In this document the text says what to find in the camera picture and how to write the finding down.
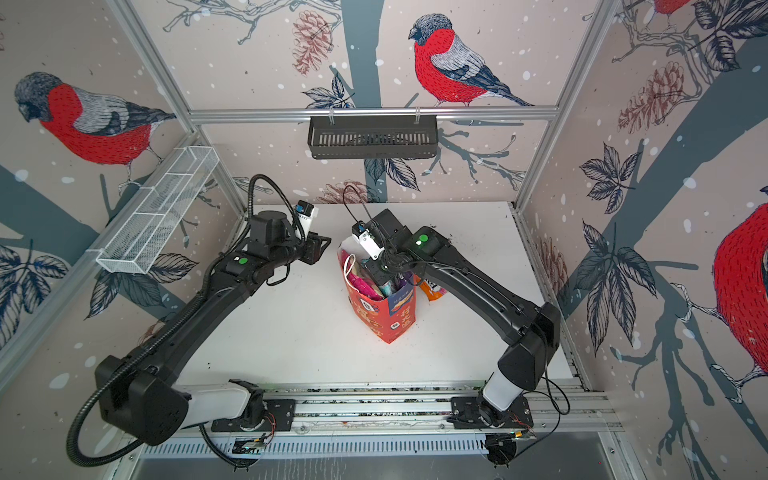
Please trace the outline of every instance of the wall shelf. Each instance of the wall shelf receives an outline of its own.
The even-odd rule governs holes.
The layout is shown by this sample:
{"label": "wall shelf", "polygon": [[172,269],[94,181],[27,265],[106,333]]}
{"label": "wall shelf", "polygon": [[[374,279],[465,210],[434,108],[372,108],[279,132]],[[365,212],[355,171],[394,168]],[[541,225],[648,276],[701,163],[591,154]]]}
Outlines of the wall shelf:
{"label": "wall shelf", "polygon": [[212,147],[185,147],[96,261],[109,272],[147,273],[219,164]]}

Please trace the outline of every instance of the red bird illustration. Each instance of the red bird illustration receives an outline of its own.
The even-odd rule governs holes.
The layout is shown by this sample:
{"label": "red bird illustration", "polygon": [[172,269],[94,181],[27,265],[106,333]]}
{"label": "red bird illustration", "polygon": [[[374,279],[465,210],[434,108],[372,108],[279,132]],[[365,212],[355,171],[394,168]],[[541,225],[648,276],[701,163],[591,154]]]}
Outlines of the red bird illustration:
{"label": "red bird illustration", "polygon": [[21,79],[14,94],[24,119],[39,119],[75,155],[95,164],[125,165],[128,180],[118,192],[128,184],[139,185],[131,180],[131,162],[147,149],[154,154],[149,145],[154,129],[176,118],[115,95],[73,87],[42,71]]}
{"label": "red bird illustration", "polygon": [[422,16],[413,24],[408,38],[415,40],[416,77],[437,98],[435,106],[444,101],[469,105],[481,97],[508,98],[516,104],[531,106],[515,97],[485,65],[483,57],[464,45],[445,15]]}
{"label": "red bird illustration", "polygon": [[[761,192],[768,194],[768,187]],[[760,205],[729,233],[715,253],[713,266],[717,307],[706,308],[692,303],[685,286],[672,285],[683,291],[688,313],[691,309],[715,316],[730,328],[731,333],[755,362],[752,371],[735,380],[719,365],[711,368],[721,372],[736,389],[729,399],[741,403],[741,389],[750,380],[768,376],[768,203]]]}

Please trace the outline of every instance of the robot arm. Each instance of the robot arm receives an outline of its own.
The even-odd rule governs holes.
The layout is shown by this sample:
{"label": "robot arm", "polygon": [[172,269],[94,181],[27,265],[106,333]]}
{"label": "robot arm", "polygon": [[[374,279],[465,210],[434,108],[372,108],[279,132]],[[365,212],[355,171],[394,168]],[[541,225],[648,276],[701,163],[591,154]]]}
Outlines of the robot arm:
{"label": "robot arm", "polygon": [[[472,308],[508,344],[482,390],[485,421],[496,423],[498,413],[520,393],[536,388],[559,346],[562,317],[554,305],[539,307],[515,295],[468,262],[449,239],[430,227],[411,233],[389,210],[364,225],[356,224],[353,233],[364,237],[361,245],[367,244],[369,253],[376,254],[377,270],[411,271],[437,283]],[[375,243],[367,242],[368,237]]]}

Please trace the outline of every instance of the white arm segment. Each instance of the white arm segment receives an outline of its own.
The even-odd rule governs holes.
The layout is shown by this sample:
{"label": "white arm segment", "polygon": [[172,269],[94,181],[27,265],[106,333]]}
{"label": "white arm segment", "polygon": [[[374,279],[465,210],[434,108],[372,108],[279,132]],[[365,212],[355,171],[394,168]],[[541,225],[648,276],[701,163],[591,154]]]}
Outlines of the white arm segment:
{"label": "white arm segment", "polygon": [[223,385],[174,385],[174,390],[189,393],[189,409],[179,429],[218,419],[235,419],[248,405],[250,392],[235,383]]}
{"label": "white arm segment", "polygon": [[493,408],[504,412],[522,392],[523,389],[510,382],[496,366],[483,387],[482,396]]}

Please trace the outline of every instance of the wire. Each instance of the wire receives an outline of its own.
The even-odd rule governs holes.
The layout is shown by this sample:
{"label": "wire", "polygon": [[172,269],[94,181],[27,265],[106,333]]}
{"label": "wire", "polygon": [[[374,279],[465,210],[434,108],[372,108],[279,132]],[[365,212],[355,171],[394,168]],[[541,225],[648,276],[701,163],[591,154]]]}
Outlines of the wire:
{"label": "wire", "polygon": [[210,439],[210,436],[208,436],[208,432],[205,429],[205,425],[199,425],[200,427],[200,434],[203,436],[203,440],[205,441],[205,444],[208,445],[208,448],[216,454],[217,457],[224,460],[229,465],[233,466],[235,468],[235,471],[237,471],[238,468],[245,468],[246,471],[248,471],[248,468],[253,465],[254,463],[258,462],[258,458],[232,458],[228,456],[226,453],[222,452],[219,447],[216,446],[213,440]]}

